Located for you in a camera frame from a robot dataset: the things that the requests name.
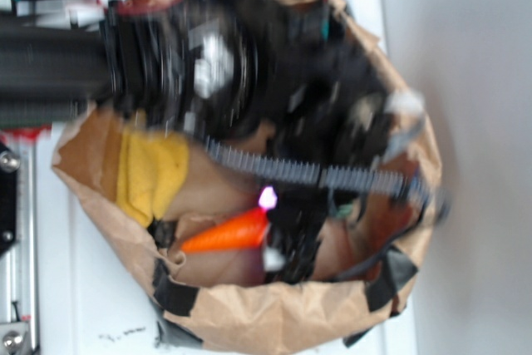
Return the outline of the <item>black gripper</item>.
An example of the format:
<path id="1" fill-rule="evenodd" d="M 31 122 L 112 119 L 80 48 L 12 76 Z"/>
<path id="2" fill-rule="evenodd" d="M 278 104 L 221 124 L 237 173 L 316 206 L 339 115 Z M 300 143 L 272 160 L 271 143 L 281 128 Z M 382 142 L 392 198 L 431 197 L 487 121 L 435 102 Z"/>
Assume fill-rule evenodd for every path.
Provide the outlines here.
<path id="1" fill-rule="evenodd" d="M 249 0 L 249 152 L 266 164 L 396 164 L 424 106 L 346 0 Z"/>

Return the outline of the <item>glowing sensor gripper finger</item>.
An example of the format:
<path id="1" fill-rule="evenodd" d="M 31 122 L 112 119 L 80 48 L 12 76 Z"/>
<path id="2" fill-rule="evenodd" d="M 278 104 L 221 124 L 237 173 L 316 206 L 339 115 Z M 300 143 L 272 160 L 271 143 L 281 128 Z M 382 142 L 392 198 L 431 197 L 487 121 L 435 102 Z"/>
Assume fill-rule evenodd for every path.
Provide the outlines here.
<path id="1" fill-rule="evenodd" d="M 328 217 L 327 196 L 321 191 L 263 188 L 259 206 L 266 211 L 263 244 L 265 282 L 299 284 L 315 270 L 320 231 Z"/>

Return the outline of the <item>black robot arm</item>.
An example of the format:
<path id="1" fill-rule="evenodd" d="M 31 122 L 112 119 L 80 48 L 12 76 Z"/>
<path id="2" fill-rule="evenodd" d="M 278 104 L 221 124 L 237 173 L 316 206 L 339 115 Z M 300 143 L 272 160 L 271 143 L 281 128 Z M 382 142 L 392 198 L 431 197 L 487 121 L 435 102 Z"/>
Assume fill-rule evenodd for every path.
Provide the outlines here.
<path id="1" fill-rule="evenodd" d="M 397 146 L 392 92 L 332 0 L 127 0 L 96 31 L 2 21 L 2 127 L 70 120 L 93 101 L 272 186 L 274 276 L 287 283 L 313 271 L 341 200 L 430 199 L 421 177 L 376 167 Z"/>

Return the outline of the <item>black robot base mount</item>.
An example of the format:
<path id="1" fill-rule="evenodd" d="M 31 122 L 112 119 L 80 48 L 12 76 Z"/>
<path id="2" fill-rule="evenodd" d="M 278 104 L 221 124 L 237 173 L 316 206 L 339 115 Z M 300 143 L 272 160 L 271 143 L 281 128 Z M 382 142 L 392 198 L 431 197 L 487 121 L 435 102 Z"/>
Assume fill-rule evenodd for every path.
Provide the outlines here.
<path id="1" fill-rule="evenodd" d="M 1 143 L 1 256 L 14 244 L 17 234 L 17 183 L 20 158 Z"/>

